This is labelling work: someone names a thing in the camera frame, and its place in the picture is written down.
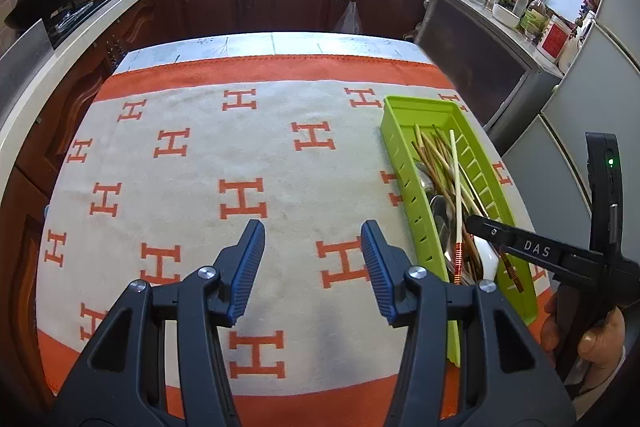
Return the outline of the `person's right hand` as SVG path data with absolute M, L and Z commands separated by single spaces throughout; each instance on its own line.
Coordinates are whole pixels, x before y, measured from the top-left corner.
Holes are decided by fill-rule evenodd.
M 548 314 L 541 326 L 540 344 L 551 361 L 553 351 L 562 339 L 559 325 L 556 324 L 556 294 L 553 294 L 544 306 Z M 624 354 L 626 335 L 625 319 L 622 311 L 614 308 L 608 312 L 601 326 L 593 326 L 584 332 L 577 348 L 579 358 L 590 363 L 580 392 L 584 393 L 603 385 L 616 371 Z

